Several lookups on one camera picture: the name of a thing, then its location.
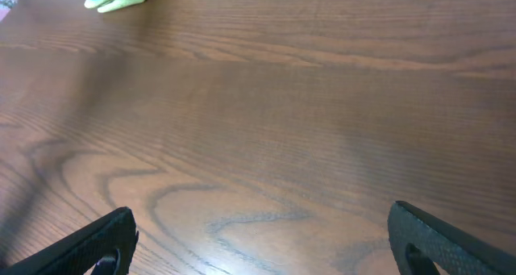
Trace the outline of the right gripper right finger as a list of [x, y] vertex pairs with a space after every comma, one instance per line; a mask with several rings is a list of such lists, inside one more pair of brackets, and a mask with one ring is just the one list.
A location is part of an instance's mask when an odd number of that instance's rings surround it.
[[388, 217], [389, 244], [401, 275], [512, 275], [515, 257], [404, 201]]

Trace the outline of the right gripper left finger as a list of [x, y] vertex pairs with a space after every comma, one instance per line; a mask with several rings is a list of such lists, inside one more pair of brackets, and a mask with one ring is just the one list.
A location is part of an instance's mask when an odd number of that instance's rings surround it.
[[129, 207], [119, 207], [1, 271], [2, 275], [127, 275], [139, 232]]

